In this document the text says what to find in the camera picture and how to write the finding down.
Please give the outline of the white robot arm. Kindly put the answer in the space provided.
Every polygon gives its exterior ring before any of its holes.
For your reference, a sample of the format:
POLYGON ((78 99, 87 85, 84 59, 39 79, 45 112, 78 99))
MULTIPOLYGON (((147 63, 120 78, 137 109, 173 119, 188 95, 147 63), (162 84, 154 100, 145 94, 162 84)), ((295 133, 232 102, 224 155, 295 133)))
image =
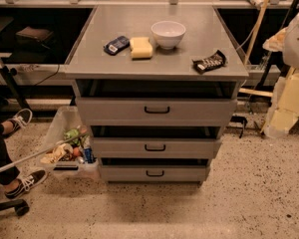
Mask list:
POLYGON ((281 52, 286 65, 299 69, 299 13, 287 27, 267 39, 262 47, 271 52, 281 52))

